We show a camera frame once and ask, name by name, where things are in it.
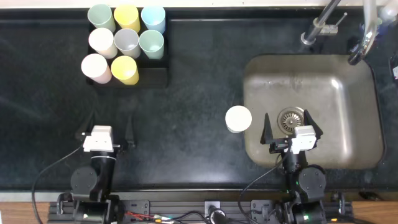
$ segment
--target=stainless steel sink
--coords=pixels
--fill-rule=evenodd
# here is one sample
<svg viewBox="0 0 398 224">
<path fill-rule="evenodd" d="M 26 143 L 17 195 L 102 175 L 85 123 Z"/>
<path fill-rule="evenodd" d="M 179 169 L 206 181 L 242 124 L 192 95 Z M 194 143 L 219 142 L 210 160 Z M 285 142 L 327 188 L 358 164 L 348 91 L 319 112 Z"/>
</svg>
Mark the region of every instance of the stainless steel sink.
<svg viewBox="0 0 398 224">
<path fill-rule="evenodd" d="M 274 138 L 302 124 L 307 109 L 324 132 L 306 152 L 310 164 L 327 169 L 366 169 L 384 150 L 373 73 L 364 62 L 352 66 L 346 55 L 263 55 L 252 59 L 244 76 L 244 105 L 252 113 L 245 131 L 246 151 L 256 163 L 275 164 L 277 154 L 260 144 L 264 114 Z"/>
</svg>

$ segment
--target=wooden floor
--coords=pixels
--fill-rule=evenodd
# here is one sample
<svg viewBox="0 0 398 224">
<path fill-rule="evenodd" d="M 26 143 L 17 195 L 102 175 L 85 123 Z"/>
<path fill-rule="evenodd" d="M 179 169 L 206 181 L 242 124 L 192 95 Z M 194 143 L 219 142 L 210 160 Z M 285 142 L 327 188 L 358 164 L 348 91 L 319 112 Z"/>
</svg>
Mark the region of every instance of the wooden floor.
<svg viewBox="0 0 398 224">
<path fill-rule="evenodd" d="M 398 202 L 353 202 L 355 218 L 372 223 L 398 223 Z M 37 203 L 42 221 L 46 221 L 49 203 Z M 30 202 L 0 202 L 0 224 L 36 223 Z"/>
</svg>

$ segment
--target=faucet handle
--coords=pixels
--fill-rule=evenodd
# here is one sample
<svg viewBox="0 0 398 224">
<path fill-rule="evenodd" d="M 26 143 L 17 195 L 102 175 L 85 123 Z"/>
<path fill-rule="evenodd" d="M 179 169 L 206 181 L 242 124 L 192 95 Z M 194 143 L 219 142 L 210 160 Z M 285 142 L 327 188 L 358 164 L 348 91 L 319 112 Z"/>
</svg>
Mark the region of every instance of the faucet handle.
<svg viewBox="0 0 398 224">
<path fill-rule="evenodd" d="M 338 25 L 343 21 L 343 19 L 348 15 L 347 12 L 344 12 L 343 16 L 335 25 L 324 25 L 320 35 L 336 35 L 338 32 Z"/>
</svg>

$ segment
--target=yellow cup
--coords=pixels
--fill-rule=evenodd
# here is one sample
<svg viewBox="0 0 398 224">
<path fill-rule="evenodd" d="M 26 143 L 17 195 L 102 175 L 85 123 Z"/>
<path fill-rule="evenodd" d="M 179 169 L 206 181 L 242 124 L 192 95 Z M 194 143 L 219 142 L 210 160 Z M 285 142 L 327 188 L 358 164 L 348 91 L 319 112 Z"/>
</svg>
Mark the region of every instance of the yellow cup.
<svg viewBox="0 0 398 224">
<path fill-rule="evenodd" d="M 135 30 L 137 33 L 141 28 L 139 25 L 138 9 L 132 4 L 122 4 L 114 10 L 114 19 L 123 28 Z"/>
<path fill-rule="evenodd" d="M 111 72 L 125 85 L 135 85 L 139 79 L 136 61 L 129 56 L 120 56 L 113 60 Z"/>
</svg>

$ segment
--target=white label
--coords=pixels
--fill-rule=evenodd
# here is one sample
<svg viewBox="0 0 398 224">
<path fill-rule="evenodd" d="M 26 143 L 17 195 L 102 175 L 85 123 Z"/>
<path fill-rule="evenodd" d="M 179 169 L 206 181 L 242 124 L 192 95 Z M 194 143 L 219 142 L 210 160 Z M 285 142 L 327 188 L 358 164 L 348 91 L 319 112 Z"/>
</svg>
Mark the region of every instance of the white label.
<svg viewBox="0 0 398 224">
<path fill-rule="evenodd" d="M 396 66 L 394 69 L 392 69 L 392 72 L 394 73 L 394 78 L 398 79 L 398 66 Z"/>
</svg>

